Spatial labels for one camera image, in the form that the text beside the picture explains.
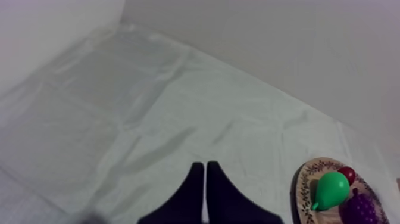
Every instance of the toy apple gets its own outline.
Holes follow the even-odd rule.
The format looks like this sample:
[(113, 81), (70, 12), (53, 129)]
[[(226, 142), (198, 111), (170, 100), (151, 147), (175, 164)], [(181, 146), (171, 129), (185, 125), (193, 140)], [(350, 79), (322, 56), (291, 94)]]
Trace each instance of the toy apple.
[(343, 173), (349, 181), (349, 185), (351, 186), (354, 183), (355, 172), (351, 167), (345, 166), (338, 170), (339, 173)]

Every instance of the wooden plate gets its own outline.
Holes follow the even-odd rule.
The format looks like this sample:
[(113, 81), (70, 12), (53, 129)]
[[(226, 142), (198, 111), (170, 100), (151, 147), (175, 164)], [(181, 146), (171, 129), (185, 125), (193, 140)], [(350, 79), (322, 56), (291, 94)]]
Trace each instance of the wooden plate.
[[(297, 203), (297, 212), (299, 221), (302, 224), (340, 224), (343, 223), (339, 214), (339, 206), (335, 206), (326, 211), (311, 211), (313, 204), (315, 189), (318, 180), (328, 171), (335, 171), (345, 166), (343, 163), (331, 158), (315, 158), (305, 163), (297, 177), (295, 199)], [(350, 186), (349, 197), (353, 196), (352, 190), (358, 188), (360, 193), (369, 195), (375, 205), (375, 211), (379, 220), (379, 224), (389, 224), (385, 212), (379, 199), (374, 191), (368, 186), (365, 180), (356, 175), (355, 181)]]

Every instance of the white backdrop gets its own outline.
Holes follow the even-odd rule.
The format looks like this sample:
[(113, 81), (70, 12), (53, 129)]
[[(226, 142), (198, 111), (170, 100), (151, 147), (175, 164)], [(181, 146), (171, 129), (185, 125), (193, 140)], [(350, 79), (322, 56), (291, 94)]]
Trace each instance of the white backdrop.
[(399, 11), (388, 0), (127, 0), (123, 16), (397, 149)]
[(124, 0), (2, 0), (0, 94), (96, 28), (118, 23)]

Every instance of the white fabric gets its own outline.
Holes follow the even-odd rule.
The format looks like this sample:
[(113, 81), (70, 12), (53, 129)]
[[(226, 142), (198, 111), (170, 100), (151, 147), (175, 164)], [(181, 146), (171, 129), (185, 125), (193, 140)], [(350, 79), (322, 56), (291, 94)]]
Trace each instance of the white fabric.
[(69, 214), (135, 223), (173, 194), (192, 162), (218, 160), (247, 197), (292, 223), (293, 174), (328, 156), (353, 166), (400, 220), (395, 178), (373, 141), (133, 25), (76, 46), (3, 96), (0, 113), (0, 166)]

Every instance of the white sheet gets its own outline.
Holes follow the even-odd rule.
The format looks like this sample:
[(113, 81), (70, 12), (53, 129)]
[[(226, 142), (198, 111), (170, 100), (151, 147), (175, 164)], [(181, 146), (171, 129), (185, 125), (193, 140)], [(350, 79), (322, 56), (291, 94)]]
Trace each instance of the white sheet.
[(0, 113), (0, 166), (69, 214), (133, 223), (172, 195), (193, 161), (218, 160), (246, 196), (292, 223), (293, 174), (329, 156), (353, 166), (400, 220), (395, 179), (373, 141), (134, 25), (76, 46), (3, 96)]

